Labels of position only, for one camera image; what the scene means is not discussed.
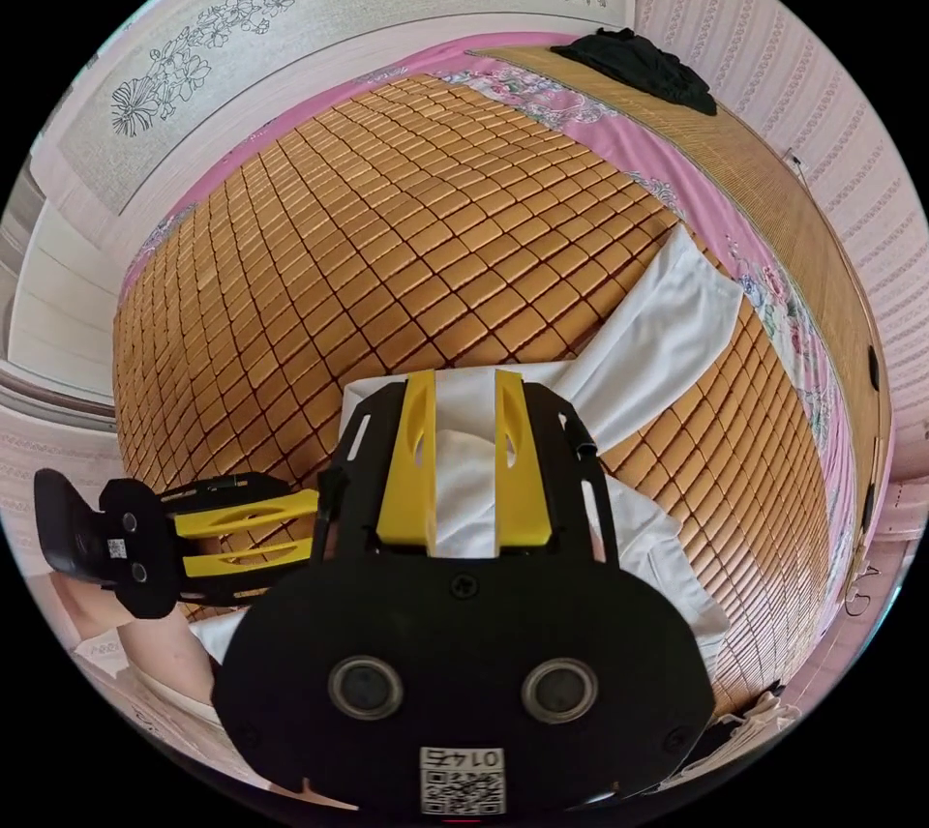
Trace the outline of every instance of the printed number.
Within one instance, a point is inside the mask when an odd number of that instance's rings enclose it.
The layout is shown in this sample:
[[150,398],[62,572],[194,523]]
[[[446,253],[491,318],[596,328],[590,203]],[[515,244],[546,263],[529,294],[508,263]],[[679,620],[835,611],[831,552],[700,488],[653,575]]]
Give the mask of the printed number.
[[424,765],[430,768],[454,770],[494,770],[500,766],[500,754],[494,750],[457,751],[446,748],[427,748]]

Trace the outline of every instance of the yellow plastic part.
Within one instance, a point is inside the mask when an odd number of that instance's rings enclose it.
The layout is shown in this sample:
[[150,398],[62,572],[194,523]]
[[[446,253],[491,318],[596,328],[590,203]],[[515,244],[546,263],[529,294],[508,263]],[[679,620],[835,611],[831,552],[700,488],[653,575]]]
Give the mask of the yellow plastic part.
[[[174,516],[174,528],[181,538],[199,541],[218,538],[236,531],[255,531],[266,525],[281,524],[316,511],[319,494],[315,489],[302,489],[289,496],[264,499],[226,509],[210,509]],[[184,558],[188,577],[218,577],[243,573],[256,566],[284,566],[310,559],[313,538],[253,547],[223,554],[197,554]]]
[[[552,537],[542,470],[525,405],[523,378],[511,370],[496,372],[496,546],[544,547]],[[510,449],[513,462],[510,463]]]
[[404,407],[377,520],[377,537],[393,547],[435,554],[435,372],[406,379]]

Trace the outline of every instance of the headboard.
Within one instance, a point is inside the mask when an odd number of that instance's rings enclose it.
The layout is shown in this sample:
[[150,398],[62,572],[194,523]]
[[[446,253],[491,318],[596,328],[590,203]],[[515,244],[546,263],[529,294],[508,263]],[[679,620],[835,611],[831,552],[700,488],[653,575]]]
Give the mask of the headboard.
[[[134,213],[156,220],[198,170],[234,146],[229,110],[252,129],[326,85],[431,44],[482,31],[632,24],[635,0],[162,0],[75,82],[32,171],[93,244],[121,257]],[[340,66],[344,76],[339,76]],[[195,154],[196,167],[192,166]],[[132,241],[138,225],[133,224]]]

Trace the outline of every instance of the qr code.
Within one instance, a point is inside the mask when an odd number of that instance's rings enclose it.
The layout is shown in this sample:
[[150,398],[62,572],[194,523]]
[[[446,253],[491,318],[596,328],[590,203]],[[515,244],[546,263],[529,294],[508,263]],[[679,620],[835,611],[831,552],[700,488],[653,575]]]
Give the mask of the qr code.
[[423,814],[500,815],[506,811],[502,770],[424,770]]

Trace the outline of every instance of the sticker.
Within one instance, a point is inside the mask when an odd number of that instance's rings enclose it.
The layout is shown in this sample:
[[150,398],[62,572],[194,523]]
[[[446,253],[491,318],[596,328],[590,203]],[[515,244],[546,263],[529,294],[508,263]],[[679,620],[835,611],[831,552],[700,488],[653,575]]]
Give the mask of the sticker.
[[502,748],[420,748],[424,815],[502,815],[506,774]]

